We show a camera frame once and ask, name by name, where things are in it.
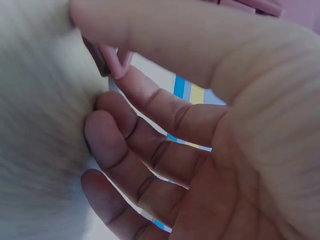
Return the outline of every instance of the hand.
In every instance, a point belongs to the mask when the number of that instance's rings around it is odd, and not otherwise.
[[[74,0],[93,41],[124,47],[211,88],[227,106],[190,105],[135,68],[103,94],[85,136],[101,170],[82,178],[122,240],[316,240],[320,236],[320,38],[291,23],[193,0]],[[156,178],[153,171],[172,180]]]

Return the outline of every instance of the blue stripe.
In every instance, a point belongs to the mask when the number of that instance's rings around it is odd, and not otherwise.
[[[175,76],[173,94],[181,99],[184,98],[185,82],[186,81],[182,77],[177,75]]]
[[[181,99],[184,98],[185,82],[186,81],[182,77],[179,77],[177,75],[175,76],[173,94]],[[169,133],[167,133],[167,136],[172,141],[179,142],[179,143],[181,142],[179,139],[177,139],[175,136],[170,135]]]
[[[166,134],[168,136],[169,139],[171,139],[172,141],[177,142],[178,139],[175,136],[170,135],[169,133]]]
[[[157,219],[153,219],[153,223],[155,225],[157,225],[159,228],[165,229],[165,225],[163,223],[159,222]]]
[[[183,99],[190,102],[191,82],[185,81]]]

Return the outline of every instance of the fingertip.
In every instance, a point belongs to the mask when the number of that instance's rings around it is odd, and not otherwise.
[[[116,84],[137,108],[143,107],[148,99],[159,90],[159,86],[154,81],[133,66],[122,79],[117,80]]]
[[[136,112],[128,104],[126,99],[117,92],[106,92],[102,94],[96,102],[96,108],[107,111],[113,116],[124,138],[132,132],[138,120]]]
[[[104,132],[106,125],[109,125],[111,120],[111,114],[103,110],[94,111],[86,117],[84,135],[89,145],[101,136],[101,133]]]
[[[103,173],[97,169],[86,170],[82,174],[80,179],[82,190],[84,191],[84,193],[86,193],[87,190],[91,189],[92,185],[94,185],[95,182],[100,182],[99,180],[104,178],[105,176],[103,175]]]

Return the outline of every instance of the pink fabric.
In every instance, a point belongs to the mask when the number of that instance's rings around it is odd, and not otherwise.
[[[234,0],[221,0],[220,5],[222,6],[228,6],[234,9],[238,9],[247,13],[254,14],[256,12],[256,9],[253,7],[250,7],[248,5],[244,5],[240,2],[234,1]]]
[[[243,3],[255,9],[259,9],[266,14],[276,17],[280,17],[283,13],[283,8],[277,0],[237,0],[237,2]]]
[[[313,29],[316,23],[318,0],[278,0],[284,12],[281,18]]]

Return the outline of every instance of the white cat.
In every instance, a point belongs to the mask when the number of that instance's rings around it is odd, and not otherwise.
[[[0,240],[112,238],[93,228],[105,229],[79,181],[91,158],[84,119],[108,81],[68,8],[0,1]]]

